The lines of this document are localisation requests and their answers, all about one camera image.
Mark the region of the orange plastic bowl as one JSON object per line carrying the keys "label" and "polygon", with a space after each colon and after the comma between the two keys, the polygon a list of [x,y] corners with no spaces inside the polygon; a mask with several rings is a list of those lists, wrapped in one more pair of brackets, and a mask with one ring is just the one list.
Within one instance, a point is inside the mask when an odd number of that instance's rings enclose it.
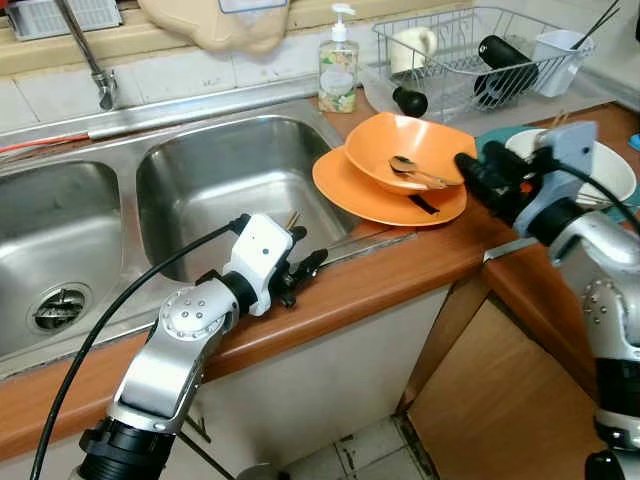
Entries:
{"label": "orange plastic bowl", "polygon": [[461,186],[463,177],[454,164],[454,156],[461,152],[477,156],[477,146],[474,136],[449,125],[383,111],[347,134],[346,152],[351,163],[385,191],[419,195],[428,189],[397,177],[389,168],[390,157],[408,157],[425,172]]}

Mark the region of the orange plastic plate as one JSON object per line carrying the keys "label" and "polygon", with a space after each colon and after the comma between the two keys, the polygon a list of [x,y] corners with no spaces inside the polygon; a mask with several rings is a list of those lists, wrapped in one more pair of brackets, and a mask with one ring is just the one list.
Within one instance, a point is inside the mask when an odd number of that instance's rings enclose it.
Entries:
{"label": "orange plastic plate", "polygon": [[428,215],[408,200],[381,188],[351,163],[343,147],[326,152],[314,164],[312,178],[325,198],[340,209],[370,221],[390,227],[434,227],[460,218],[467,209],[465,189],[429,189],[421,196],[438,207],[439,214]]}

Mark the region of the long black strip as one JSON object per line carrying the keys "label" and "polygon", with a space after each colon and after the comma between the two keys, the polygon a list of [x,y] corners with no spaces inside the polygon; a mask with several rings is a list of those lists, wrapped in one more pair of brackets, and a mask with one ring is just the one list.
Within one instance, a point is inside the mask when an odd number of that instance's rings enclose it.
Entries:
{"label": "long black strip", "polygon": [[417,207],[417,209],[425,211],[425,214],[428,214],[428,215],[439,214],[440,210],[438,209],[438,207],[431,205],[430,202],[428,200],[425,200],[425,198],[422,197],[421,195],[410,195],[408,196],[408,200],[410,200],[412,204]]}

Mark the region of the gold metal spoon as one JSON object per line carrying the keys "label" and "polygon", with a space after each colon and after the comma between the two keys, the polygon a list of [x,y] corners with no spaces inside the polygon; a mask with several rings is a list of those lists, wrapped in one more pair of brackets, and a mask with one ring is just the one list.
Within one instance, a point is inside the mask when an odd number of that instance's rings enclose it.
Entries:
{"label": "gold metal spoon", "polygon": [[420,189],[447,189],[456,187],[456,183],[449,182],[448,179],[433,175],[420,168],[419,164],[413,163],[408,157],[392,156],[388,160],[389,168],[396,173],[397,177],[404,182],[419,184]]}

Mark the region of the stainless steel double sink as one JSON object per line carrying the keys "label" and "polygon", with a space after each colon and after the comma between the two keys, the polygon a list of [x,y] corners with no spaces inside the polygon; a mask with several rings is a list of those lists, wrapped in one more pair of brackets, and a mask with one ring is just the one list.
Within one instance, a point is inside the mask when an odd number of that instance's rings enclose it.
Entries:
{"label": "stainless steel double sink", "polygon": [[[216,116],[0,164],[0,383],[68,360],[120,293],[183,244],[242,214],[280,225],[291,211],[329,264],[411,237],[330,204],[312,179],[343,136],[303,100]],[[56,285],[90,288],[90,306],[59,332],[29,310]]]}

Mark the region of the black round cap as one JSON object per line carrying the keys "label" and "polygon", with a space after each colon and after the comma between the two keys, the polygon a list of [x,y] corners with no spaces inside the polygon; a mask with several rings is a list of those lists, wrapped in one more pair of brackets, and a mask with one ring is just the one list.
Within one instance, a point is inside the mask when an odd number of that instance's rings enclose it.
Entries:
{"label": "black round cap", "polygon": [[430,102],[425,93],[407,90],[404,87],[394,88],[392,99],[403,115],[412,116],[412,118],[421,118],[430,108]]}

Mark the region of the white cabinet front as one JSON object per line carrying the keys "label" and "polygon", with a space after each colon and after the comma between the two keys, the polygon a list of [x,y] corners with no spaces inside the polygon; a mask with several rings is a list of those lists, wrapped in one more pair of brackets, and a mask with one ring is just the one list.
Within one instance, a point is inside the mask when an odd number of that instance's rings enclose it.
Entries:
{"label": "white cabinet front", "polygon": [[394,411],[448,287],[398,303],[198,389],[187,428],[229,474],[283,468]]}

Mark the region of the white cutlery holder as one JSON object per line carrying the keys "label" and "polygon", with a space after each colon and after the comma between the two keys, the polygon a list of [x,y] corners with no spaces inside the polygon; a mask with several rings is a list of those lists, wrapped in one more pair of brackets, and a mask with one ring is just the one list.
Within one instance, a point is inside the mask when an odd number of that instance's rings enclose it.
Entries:
{"label": "white cutlery holder", "polygon": [[593,49],[593,38],[571,29],[540,33],[532,58],[539,69],[535,91],[547,99],[563,95]]}

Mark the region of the white mug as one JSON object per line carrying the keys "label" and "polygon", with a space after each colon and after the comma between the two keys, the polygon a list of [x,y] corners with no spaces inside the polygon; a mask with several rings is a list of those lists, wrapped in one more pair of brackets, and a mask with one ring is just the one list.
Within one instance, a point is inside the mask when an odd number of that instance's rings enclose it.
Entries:
{"label": "white mug", "polygon": [[413,27],[394,33],[388,41],[390,73],[425,67],[438,44],[438,36],[428,27]]}

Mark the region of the thin dark utensil stick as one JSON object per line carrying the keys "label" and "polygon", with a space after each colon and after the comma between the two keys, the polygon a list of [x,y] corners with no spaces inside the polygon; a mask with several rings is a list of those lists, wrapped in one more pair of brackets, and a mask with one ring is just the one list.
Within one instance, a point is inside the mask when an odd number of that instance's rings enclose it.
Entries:
{"label": "thin dark utensil stick", "polygon": [[584,45],[585,42],[588,41],[589,38],[593,36],[596,31],[598,31],[599,28],[602,28],[604,26],[604,23],[607,23],[609,19],[614,17],[614,15],[616,15],[617,13],[620,13],[621,12],[620,1],[621,0],[613,0],[612,4],[609,5],[608,8],[605,9],[602,14],[600,14],[600,17],[596,19],[593,24],[591,24],[591,27],[588,29],[588,31],[586,31],[585,33],[582,33],[582,35],[579,37],[579,40],[577,40],[575,44],[573,44],[570,47],[570,51],[579,50],[580,47]]}

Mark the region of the grey robot foot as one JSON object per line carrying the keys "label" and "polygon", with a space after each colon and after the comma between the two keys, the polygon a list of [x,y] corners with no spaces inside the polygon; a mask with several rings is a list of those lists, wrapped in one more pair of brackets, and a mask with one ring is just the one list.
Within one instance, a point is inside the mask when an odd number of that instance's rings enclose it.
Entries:
{"label": "grey robot foot", "polygon": [[239,472],[236,480],[292,480],[292,476],[271,463],[256,463]]}

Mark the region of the brown wooden cabinet door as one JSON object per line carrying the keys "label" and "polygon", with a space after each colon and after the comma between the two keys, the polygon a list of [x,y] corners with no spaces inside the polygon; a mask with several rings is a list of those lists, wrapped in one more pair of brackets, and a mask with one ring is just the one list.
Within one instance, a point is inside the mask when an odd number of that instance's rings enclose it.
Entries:
{"label": "brown wooden cabinet door", "polygon": [[593,410],[477,274],[448,288],[399,404],[439,480],[584,480]]}

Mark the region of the beige cloth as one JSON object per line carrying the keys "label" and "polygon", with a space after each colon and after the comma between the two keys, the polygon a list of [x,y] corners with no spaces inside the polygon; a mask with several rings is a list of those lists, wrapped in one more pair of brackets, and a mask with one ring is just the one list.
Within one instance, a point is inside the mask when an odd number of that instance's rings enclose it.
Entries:
{"label": "beige cloth", "polygon": [[268,54],[287,32],[291,0],[137,0],[156,27],[210,52]]}

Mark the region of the metal sink faucet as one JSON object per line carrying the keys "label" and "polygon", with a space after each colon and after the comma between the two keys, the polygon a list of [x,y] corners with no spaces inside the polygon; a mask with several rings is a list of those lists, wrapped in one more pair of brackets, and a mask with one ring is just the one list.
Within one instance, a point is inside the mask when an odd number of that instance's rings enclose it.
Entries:
{"label": "metal sink faucet", "polygon": [[59,14],[67,24],[69,35],[76,41],[76,46],[83,56],[84,63],[90,68],[90,77],[99,92],[99,108],[110,111],[115,108],[116,82],[115,76],[110,70],[101,67],[99,59],[93,55],[90,42],[88,42],[81,23],[78,22],[76,13],[68,0],[54,0],[58,6]]}

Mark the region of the white slatted basket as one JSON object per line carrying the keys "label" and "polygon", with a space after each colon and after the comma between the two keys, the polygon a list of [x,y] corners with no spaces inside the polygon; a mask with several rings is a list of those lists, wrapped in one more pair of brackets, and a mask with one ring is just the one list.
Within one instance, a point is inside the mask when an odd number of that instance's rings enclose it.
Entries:
{"label": "white slatted basket", "polygon": [[[122,26],[123,18],[115,0],[65,0],[82,31]],[[68,35],[67,22],[58,0],[10,0],[5,17],[18,41]]]}

